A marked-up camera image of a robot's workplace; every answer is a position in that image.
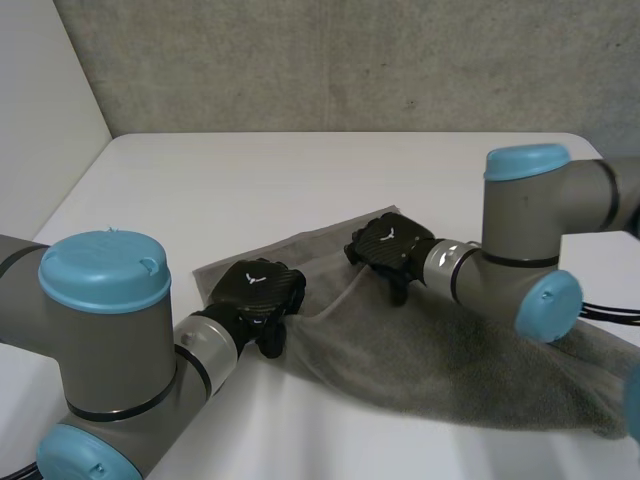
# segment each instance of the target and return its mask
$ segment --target cable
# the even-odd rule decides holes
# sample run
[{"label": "cable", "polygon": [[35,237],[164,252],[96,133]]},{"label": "cable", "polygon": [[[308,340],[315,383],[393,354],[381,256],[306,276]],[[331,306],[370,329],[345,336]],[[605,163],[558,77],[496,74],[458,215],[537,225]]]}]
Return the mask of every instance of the cable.
[{"label": "cable", "polygon": [[605,312],[629,313],[633,315],[640,315],[640,310],[633,310],[630,308],[605,307],[603,305],[596,305],[594,303],[587,303],[587,302],[584,302],[582,305],[584,305],[586,308],[590,308],[594,310],[602,310]]},{"label": "cable", "polygon": [[0,478],[0,480],[42,480],[42,474],[38,470],[36,462],[33,462],[31,465],[27,465],[11,475]]},{"label": "cable", "polygon": [[580,317],[619,325],[640,326],[640,310],[584,303]]}]

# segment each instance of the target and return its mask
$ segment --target white logo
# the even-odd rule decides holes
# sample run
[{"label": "white logo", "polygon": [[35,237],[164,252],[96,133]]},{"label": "white logo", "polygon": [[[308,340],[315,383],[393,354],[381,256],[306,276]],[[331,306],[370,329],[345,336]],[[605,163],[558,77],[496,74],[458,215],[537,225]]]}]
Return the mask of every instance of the white logo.
[{"label": "white logo", "polygon": [[389,232],[389,235],[387,235],[386,237],[382,237],[382,238],[380,239],[380,241],[381,241],[381,242],[384,242],[384,241],[386,241],[386,240],[391,240],[391,239],[393,239],[393,238],[396,238],[396,237],[395,237],[395,233],[396,233],[396,232],[395,232],[395,230],[393,229],[393,227],[391,227],[391,232]]},{"label": "white logo", "polygon": [[252,278],[248,273],[245,276],[247,277],[247,282],[249,282],[249,285],[253,285],[254,283],[258,282],[264,282],[267,279],[267,277]]}]

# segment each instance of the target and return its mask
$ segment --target black band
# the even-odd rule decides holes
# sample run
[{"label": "black band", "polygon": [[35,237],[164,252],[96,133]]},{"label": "black band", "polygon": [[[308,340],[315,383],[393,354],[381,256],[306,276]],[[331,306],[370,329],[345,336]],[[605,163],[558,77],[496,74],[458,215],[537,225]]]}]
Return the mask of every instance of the black band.
[{"label": "black band", "polygon": [[151,410],[153,407],[159,405],[165,398],[167,398],[167,395],[169,395],[169,393],[173,389],[173,386],[176,383],[176,378],[178,376],[177,373],[178,373],[178,367],[176,366],[176,371],[173,373],[173,377],[171,377],[171,381],[169,382],[169,385],[167,385],[164,388],[164,390],[162,390],[158,395],[153,397],[151,400],[144,402],[143,404],[138,405],[137,407],[128,408],[126,410],[120,410],[118,412],[106,412],[106,413],[87,412],[85,410],[81,410],[77,407],[74,407],[73,405],[71,405],[71,403],[69,403],[68,400],[67,400],[67,407],[69,407],[69,411],[73,413],[76,417],[89,420],[90,422],[105,423],[105,422],[116,422],[118,420],[126,420],[127,418],[135,417],[137,415],[140,415],[144,412]]},{"label": "black band", "polygon": [[7,271],[13,266],[13,264],[20,260],[22,257],[42,248],[49,247],[47,245],[31,245],[30,247],[25,247],[22,250],[18,250],[17,252],[9,255],[4,259],[2,263],[0,263],[0,278],[2,278],[2,276],[7,273]]},{"label": "black band", "polygon": [[512,258],[497,257],[483,250],[482,256],[487,262],[502,265],[503,267],[514,268],[546,268],[553,267],[560,263],[560,255],[556,255],[551,258],[541,258],[538,260],[514,260]]},{"label": "black band", "polygon": [[182,356],[187,362],[189,362],[193,366],[193,368],[196,369],[196,372],[198,372],[198,374],[200,375],[200,378],[202,378],[202,383],[204,383],[206,400],[209,400],[209,398],[211,398],[212,388],[211,388],[211,379],[209,378],[207,369],[204,368],[204,365],[202,365],[202,362],[198,360],[195,357],[195,355],[193,355],[193,353],[191,353],[189,350],[184,348],[182,345],[176,345],[176,353]]},{"label": "black band", "polygon": [[607,216],[604,219],[604,222],[602,222],[602,225],[600,225],[599,229],[600,232],[603,232],[611,226],[611,223],[613,223],[613,220],[618,214],[618,209],[620,208],[620,190],[618,190],[616,173],[609,166],[609,164],[604,160],[594,160],[594,162],[602,167],[605,175],[607,176],[607,179],[609,180],[609,184],[611,185],[611,203],[609,204],[609,212],[607,213]]},{"label": "black band", "polygon": [[471,255],[476,253],[478,250],[480,249],[474,248],[474,249],[468,250],[464,255],[462,255],[462,257],[460,258],[460,261],[456,263],[456,266],[453,269],[453,273],[451,274],[451,298],[453,298],[454,302],[456,303],[460,303],[458,301],[458,288],[457,288],[458,273],[460,273],[462,264],[467,260],[467,258],[469,258]]}]

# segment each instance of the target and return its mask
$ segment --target gray concrete wall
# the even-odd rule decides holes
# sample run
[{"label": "gray concrete wall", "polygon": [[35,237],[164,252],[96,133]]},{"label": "gray concrete wall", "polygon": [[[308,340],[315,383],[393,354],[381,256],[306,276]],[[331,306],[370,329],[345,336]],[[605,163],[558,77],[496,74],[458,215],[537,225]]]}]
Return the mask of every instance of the gray concrete wall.
[{"label": "gray concrete wall", "polygon": [[638,0],[55,0],[114,136],[566,131],[640,153]]}]

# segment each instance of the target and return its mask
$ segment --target white wall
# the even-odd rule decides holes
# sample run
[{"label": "white wall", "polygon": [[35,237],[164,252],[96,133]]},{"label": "white wall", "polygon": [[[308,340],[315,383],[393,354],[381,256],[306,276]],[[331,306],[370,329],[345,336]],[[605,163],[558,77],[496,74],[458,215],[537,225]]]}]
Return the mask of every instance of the white wall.
[{"label": "white wall", "polygon": [[111,136],[51,0],[0,0],[0,233],[31,239]]}]

